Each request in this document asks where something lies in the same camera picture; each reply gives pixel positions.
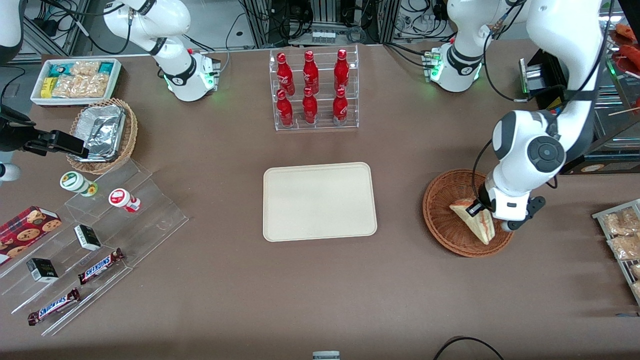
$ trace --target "cookie box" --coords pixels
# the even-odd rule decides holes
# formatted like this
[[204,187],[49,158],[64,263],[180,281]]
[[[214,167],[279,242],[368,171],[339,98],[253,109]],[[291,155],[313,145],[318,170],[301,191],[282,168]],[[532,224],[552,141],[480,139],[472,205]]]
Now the cookie box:
[[31,206],[0,226],[0,265],[5,264],[60,226],[57,214]]

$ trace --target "red bottle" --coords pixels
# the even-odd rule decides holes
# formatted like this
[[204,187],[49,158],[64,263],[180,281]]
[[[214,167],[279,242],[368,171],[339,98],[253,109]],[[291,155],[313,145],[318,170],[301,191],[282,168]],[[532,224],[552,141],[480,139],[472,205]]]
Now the red bottle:
[[318,65],[314,61],[314,52],[305,51],[305,67],[302,69],[305,77],[305,86],[309,86],[314,94],[320,91],[320,79],[318,75]]
[[314,97],[314,92],[310,86],[305,88],[305,98],[302,100],[302,107],[305,109],[305,121],[307,124],[315,124],[318,115],[318,101],[316,97]]
[[289,102],[289,100],[287,99],[287,93],[282,89],[278,89],[278,92],[276,94],[278,96],[276,107],[278,108],[278,116],[280,117],[282,126],[292,127],[293,108],[291,107],[291,102]]
[[287,57],[284,53],[278,53],[276,59],[278,60],[278,82],[280,83],[280,88],[284,89],[288,96],[293,96],[296,93],[296,87],[293,85],[293,71],[287,64]]
[[347,106],[349,106],[349,102],[344,97],[344,88],[340,87],[335,92],[335,95],[333,100],[333,123],[336,126],[343,126],[347,122]]
[[333,87],[336,91],[342,86],[347,88],[349,84],[349,63],[347,63],[347,51],[345,49],[338,50],[338,61],[335,62],[333,68]]

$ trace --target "wicker basket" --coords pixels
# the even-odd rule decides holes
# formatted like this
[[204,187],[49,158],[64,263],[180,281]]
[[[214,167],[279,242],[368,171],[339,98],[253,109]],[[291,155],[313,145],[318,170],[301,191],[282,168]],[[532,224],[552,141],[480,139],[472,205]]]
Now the wicker basket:
[[[71,156],[67,155],[67,161],[69,161],[74,169],[80,172],[88,172],[96,175],[104,174],[112,167],[115,167],[116,165],[126,161],[127,158],[131,156],[133,148],[136,146],[136,135],[138,135],[138,121],[136,120],[136,114],[133,113],[126,102],[120,99],[109,99],[91,104],[88,106],[88,108],[107,105],[118,105],[127,112],[127,118],[125,119],[124,124],[125,127],[124,130],[122,130],[122,139],[120,141],[120,148],[118,150],[119,155],[116,160],[110,163],[81,163],[80,161],[73,160]],[[80,119],[80,114],[82,114],[82,112],[80,112],[78,116],[76,116],[76,120],[71,125],[71,134],[76,131],[76,126],[78,124],[78,120]]]
[[[476,186],[482,184],[486,176],[476,172]],[[513,237],[513,233],[502,230],[500,221],[493,219],[495,237],[489,245],[483,244],[464,221],[449,209],[454,201],[473,199],[471,170],[457,169],[436,177],[422,200],[422,214],[431,234],[442,246],[456,254],[468,258],[494,255],[502,250]]]

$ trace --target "beige tray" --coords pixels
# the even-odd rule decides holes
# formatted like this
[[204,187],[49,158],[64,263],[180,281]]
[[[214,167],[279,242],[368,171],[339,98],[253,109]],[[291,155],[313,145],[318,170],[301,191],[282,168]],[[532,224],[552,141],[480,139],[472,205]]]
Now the beige tray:
[[377,229],[371,169],[365,163],[264,173],[262,234],[268,241],[370,236]]

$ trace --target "table surface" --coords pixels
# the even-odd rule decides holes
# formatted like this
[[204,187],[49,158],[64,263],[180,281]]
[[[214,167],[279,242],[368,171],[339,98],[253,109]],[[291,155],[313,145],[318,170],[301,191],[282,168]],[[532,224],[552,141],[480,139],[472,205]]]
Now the table surface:
[[[335,349],[345,360],[429,359],[467,335],[506,359],[637,359],[640,319],[614,316],[637,306],[590,217],[638,198],[637,176],[560,177],[558,190],[534,192],[547,206],[502,252],[456,256],[427,230],[426,186],[471,167],[503,114],[534,105],[501,99],[484,74],[452,94],[382,46],[359,50],[360,128],[329,133],[275,132],[268,51],[232,53],[220,90],[193,103],[167,91],[151,57],[121,58],[118,96],[140,127],[133,158],[191,221],[53,337],[0,301],[0,357],[293,360]],[[493,43],[496,86],[515,94],[517,61],[535,51],[528,40]],[[30,116],[68,129],[77,112],[33,106]],[[376,234],[262,237],[265,170],[352,161],[371,166]],[[0,187],[0,219],[70,197],[57,182],[70,169],[63,155],[14,162],[23,175]],[[494,164],[488,153],[479,170]],[[454,348],[452,358],[491,359]]]

